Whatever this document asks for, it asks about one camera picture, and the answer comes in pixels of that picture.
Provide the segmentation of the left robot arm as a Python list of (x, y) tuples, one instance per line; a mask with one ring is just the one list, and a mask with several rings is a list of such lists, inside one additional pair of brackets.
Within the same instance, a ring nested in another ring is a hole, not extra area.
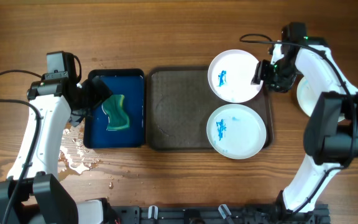
[(58, 181), (66, 124), (112, 95), (97, 77), (81, 81), (81, 63), (68, 52), (47, 54), (47, 72), (27, 91), (29, 119), (16, 161), (0, 182), (0, 223), (120, 223), (106, 198), (76, 203)]

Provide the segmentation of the green scrubbing sponge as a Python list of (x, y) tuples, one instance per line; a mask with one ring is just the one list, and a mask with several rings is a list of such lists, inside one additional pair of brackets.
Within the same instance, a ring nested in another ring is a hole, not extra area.
[(111, 95), (102, 103), (102, 110), (108, 117), (107, 131), (120, 131), (130, 127), (130, 119), (124, 110), (124, 95)]

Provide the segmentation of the white plate blue stain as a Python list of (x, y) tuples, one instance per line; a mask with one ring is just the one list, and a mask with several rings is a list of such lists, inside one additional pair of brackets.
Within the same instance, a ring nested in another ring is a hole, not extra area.
[(296, 89), (296, 98), (300, 108), (307, 116), (311, 116), (323, 91), (330, 90), (325, 81), (313, 78), (311, 82), (303, 77)]

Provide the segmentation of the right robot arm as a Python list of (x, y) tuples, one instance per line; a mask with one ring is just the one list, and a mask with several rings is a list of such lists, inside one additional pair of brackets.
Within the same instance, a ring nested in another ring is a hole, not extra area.
[(259, 62), (251, 83), (286, 93), (303, 75), (318, 96), (303, 136), (305, 158), (278, 203), (280, 220), (311, 213), (330, 180), (358, 157), (358, 89), (336, 65), (322, 37), (302, 22), (284, 26), (279, 41), (266, 37), (271, 60)]

